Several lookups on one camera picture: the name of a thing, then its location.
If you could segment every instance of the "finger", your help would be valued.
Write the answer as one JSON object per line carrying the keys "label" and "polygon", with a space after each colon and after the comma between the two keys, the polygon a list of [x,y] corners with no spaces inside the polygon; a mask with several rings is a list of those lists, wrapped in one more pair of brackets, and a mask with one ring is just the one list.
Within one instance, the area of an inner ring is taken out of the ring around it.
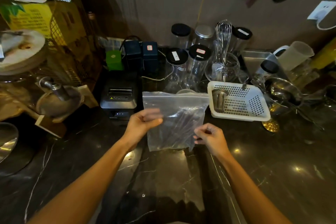
{"label": "finger", "polygon": [[205,141],[204,140],[196,140],[195,144],[205,144]]}
{"label": "finger", "polygon": [[145,117],[147,115],[154,114],[154,113],[160,113],[160,109],[159,108],[147,108],[147,109],[141,110],[140,112],[135,113],[134,115],[137,117]]}
{"label": "finger", "polygon": [[204,133],[204,131],[202,131],[202,130],[196,128],[196,129],[194,130],[194,132],[195,132],[195,134],[196,134],[198,137],[202,138],[203,140],[207,140],[207,139],[208,139],[209,134]]}
{"label": "finger", "polygon": [[151,120],[160,119],[160,118],[163,118],[162,114],[160,114],[160,113],[151,113],[151,114],[146,115],[143,118],[143,121],[151,121]]}
{"label": "finger", "polygon": [[155,128],[163,122],[163,119],[155,119],[152,121],[145,122],[147,129]]}
{"label": "finger", "polygon": [[202,130],[202,131],[210,131],[211,133],[214,133],[218,130],[220,130],[219,127],[216,127],[215,125],[212,125],[211,123],[206,123],[206,124],[203,124],[202,126],[199,126],[198,128],[196,128],[198,130]]}

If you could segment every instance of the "hand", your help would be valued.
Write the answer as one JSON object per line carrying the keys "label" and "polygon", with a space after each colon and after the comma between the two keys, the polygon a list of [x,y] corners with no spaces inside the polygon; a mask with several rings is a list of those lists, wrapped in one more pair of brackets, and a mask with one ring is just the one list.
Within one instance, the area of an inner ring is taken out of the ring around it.
{"label": "hand", "polygon": [[210,124],[203,124],[194,130],[197,136],[194,136],[195,144],[205,144],[210,153],[219,160],[225,159],[231,155],[223,131]]}
{"label": "hand", "polygon": [[160,109],[145,109],[133,114],[128,122],[126,131],[121,138],[133,150],[147,131],[162,123]]}

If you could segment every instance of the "black marble countertop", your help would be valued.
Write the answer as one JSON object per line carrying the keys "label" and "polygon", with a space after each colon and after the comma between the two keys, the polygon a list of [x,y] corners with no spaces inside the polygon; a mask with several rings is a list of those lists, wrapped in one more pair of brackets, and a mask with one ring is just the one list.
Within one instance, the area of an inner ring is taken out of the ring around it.
{"label": "black marble countertop", "polygon": [[[261,122],[222,120],[206,111],[204,122],[223,129],[238,162],[266,196],[295,223],[336,222],[335,113],[315,113],[319,131],[303,118],[279,118],[279,133]],[[82,106],[67,119],[63,139],[47,135],[26,116],[39,150],[22,171],[0,177],[0,223],[25,223],[58,192],[91,167],[124,133],[100,108]],[[191,152],[149,152],[144,138],[129,153],[91,223],[246,223],[224,169],[204,146]]]}

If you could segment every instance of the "black lid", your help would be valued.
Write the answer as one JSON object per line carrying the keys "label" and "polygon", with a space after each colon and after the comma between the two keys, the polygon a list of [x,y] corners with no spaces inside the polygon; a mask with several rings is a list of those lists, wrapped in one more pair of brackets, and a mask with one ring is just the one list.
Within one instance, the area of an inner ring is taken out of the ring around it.
{"label": "black lid", "polygon": [[270,60],[264,60],[260,66],[264,71],[270,74],[275,74],[279,71],[279,66]]}
{"label": "black lid", "polygon": [[249,29],[243,27],[232,27],[232,34],[235,37],[243,40],[248,40],[253,35]]}
{"label": "black lid", "polygon": [[195,44],[189,48],[189,55],[194,60],[206,61],[211,57],[211,50],[202,44]]}
{"label": "black lid", "polygon": [[188,53],[179,48],[171,48],[166,54],[166,60],[169,64],[172,64],[174,66],[181,66],[187,62],[188,59]]}
{"label": "black lid", "polygon": [[176,23],[171,26],[171,32],[177,36],[187,36],[190,34],[191,28],[183,23]]}

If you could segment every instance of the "forearm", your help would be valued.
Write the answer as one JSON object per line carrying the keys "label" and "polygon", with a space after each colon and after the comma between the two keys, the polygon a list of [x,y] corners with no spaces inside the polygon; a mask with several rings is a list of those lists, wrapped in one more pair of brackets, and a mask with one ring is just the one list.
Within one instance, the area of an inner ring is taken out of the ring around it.
{"label": "forearm", "polygon": [[219,161],[230,177],[234,195],[248,223],[291,223],[261,192],[231,154],[219,159]]}
{"label": "forearm", "polygon": [[29,224],[86,224],[128,152],[123,138],[89,170],[54,197]]}

